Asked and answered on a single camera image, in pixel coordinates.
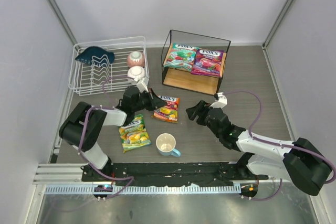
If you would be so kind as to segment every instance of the white dish rack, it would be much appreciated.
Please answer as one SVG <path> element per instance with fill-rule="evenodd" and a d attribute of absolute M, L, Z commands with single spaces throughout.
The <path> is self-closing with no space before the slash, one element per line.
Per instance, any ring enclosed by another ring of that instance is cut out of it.
<path fill-rule="evenodd" d="M 98 46 L 106 51 L 114 53 L 114 62 L 109 64 L 107 56 L 100 58 L 93 57 L 93 64 L 88 65 L 75 58 L 90 46 Z M 133 51 L 140 51 L 145 56 L 145 76 L 149 78 L 146 41 L 143 36 L 122 39 L 110 39 L 103 41 L 84 42 L 74 45 L 72 54 L 71 72 L 69 78 L 69 88 L 79 95 L 103 93 L 102 85 L 108 78 L 104 88 L 106 92 L 123 91 L 128 86 L 133 86 L 127 80 L 127 56 Z"/>

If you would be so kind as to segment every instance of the wall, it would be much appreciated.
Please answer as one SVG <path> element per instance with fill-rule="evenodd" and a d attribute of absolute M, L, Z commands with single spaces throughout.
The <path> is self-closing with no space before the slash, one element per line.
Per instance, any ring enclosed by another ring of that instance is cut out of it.
<path fill-rule="evenodd" d="M 56 0 L 79 42 L 143 35 L 164 43 L 170 29 L 262 43 L 286 0 Z"/>
<path fill-rule="evenodd" d="M 51 152 L 71 44 L 46 0 L 0 0 L 0 17 L 0 216 L 17 224 Z"/>
<path fill-rule="evenodd" d="M 296 0 L 269 46 L 295 136 L 336 164 L 336 0 Z M 325 185 L 336 221 L 336 183 Z"/>

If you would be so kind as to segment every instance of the yellow candy bag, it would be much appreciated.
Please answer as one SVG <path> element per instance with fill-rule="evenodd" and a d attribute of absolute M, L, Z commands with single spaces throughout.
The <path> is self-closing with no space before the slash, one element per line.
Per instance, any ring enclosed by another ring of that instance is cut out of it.
<path fill-rule="evenodd" d="M 119 134 L 124 153 L 151 144 L 142 114 L 136 115 L 129 125 L 120 127 Z"/>
<path fill-rule="evenodd" d="M 170 122 L 177 123 L 177 107 L 179 106 L 180 99 L 176 97 L 165 97 L 159 95 L 159 98 L 167 102 L 167 105 L 154 110 L 153 118 Z"/>

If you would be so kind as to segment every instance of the blue mug handle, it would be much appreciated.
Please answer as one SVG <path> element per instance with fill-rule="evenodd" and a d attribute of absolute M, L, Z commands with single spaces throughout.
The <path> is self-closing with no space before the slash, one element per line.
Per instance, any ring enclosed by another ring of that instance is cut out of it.
<path fill-rule="evenodd" d="M 177 149 L 173 149 L 173 152 L 171 155 L 173 155 L 174 157 L 180 157 L 181 152 L 179 152 Z"/>

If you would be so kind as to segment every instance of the candy bag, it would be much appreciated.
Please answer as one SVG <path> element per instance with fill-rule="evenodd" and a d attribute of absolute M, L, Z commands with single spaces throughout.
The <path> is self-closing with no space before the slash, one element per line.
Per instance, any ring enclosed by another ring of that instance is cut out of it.
<path fill-rule="evenodd" d="M 119 134 L 124 153 L 151 144 L 142 114 L 136 115 L 129 125 L 120 127 Z"/>
<path fill-rule="evenodd" d="M 177 107 L 180 103 L 180 99 L 175 97 L 165 97 L 162 95 L 159 95 L 159 98 L 166 101 L 167 105 L 154 110 L 152 117 L 165 122 L 177 123 Z"/>
<path fill-rule="evenodd" d="M 191 47 L 173 43 L 169 50 L 164 67 L 181 68 L 191 71 L 198 47 Z"/>
<path fill-rule="evenodd" d="M 221 77 L 223 54 L 223 50 L 209 51 L 199 49 L 196 53 L 191 74 Z"/>

